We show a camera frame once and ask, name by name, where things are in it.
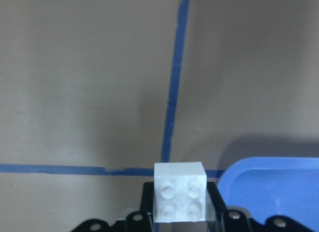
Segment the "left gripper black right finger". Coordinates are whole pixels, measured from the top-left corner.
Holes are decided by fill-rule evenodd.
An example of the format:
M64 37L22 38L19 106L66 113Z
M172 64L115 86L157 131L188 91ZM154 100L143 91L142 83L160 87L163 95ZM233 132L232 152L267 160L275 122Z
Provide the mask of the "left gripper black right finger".
M206 223L210 232L222 232L222 214L227 207L214 182L207 182L206 186Z

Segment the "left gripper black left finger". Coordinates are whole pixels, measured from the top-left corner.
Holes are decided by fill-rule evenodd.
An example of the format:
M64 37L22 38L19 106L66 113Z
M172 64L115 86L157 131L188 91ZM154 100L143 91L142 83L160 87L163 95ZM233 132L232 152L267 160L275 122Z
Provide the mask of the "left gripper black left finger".
M154 194L154 183L145 182L143 184L142 197L140 203L140 214L143 217L141 222L141 232L156 231L156 225L153 219Z

